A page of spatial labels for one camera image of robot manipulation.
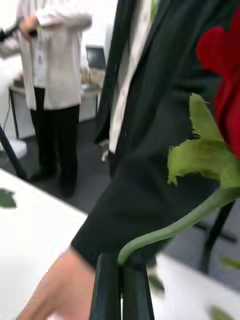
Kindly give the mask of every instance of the black trousers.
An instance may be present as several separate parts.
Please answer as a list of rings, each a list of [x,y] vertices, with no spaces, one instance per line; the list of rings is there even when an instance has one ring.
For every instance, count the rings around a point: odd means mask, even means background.
[[[31,110],[38,144],[39,164],[47,173],[57,170],[59,160],[60,185],[75,185],[78,160],[77,140],[80,105],[44,110],[45,89],[34,88],[36,110]]]

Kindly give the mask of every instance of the rose petal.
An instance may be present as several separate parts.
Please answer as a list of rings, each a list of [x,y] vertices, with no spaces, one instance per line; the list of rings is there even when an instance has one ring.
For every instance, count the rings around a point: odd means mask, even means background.
[[[225,132],[225,113],[229,108],[229,103],[231,102],[231,97],[234,94],[234,86],[231,80],[224,78],[221,83],[214,100],[214,113],[216,118],[216,123],[220,129],[220,132],[228,143],[228,135]]]
[[[225,32],[225,58],[230,65],[232,74],[236,74],[240,68],[240,32],[231,31]]]
[[[240,91],[236,89],[225,115],[225,132],[230,148],[240,159]]]
[[[225,42],[224,29],[216,26],[203,34],[196,47],[196,56],[201,64],[220,76],[227,74],[230,69]]]

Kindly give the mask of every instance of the red rose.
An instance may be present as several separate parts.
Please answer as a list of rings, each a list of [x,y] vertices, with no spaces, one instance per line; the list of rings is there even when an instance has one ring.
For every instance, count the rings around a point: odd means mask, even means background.
[[[216,26],[202,36],[196,54],[206,70],[223,77],[214,100],[216,122],[240,159],[240,9],[229,31]]]

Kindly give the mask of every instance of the computer monitor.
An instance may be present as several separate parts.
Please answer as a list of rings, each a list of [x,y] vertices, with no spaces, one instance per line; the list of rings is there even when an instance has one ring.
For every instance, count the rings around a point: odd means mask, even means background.
[[[86,46],[86,57],[89,68],[106,70],[106,60],[103,47]]]

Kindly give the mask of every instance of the person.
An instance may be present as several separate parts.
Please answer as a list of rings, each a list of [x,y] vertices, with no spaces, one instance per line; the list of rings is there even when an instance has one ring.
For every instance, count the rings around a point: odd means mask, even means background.
[[[0,47],[0,55],[21,54],[40,164],[30,180],[37,183],[53,177],[59,155],[60,187],[71,197],[78,171],[81,39],[92,24],[91,8],[87,1],[19,0],[17,17],[24,17],[20,32]],[[30,36],[34,30],[37,37]]]
[[[214,25],[228,27],[240,1],[119,0],[97,115],[96,141],[109,134],[111,183],[70,248],[43,277],[18,320],[89,317],[101,253],[119,252],[132,239],[169,226],[204,201],[216,185],[200,175],[168,184],[171,146],[193,139],[192,93],[211,111],[220,79],[197,61],[195,46]],[[146,263],[161,244],[134,253]]]

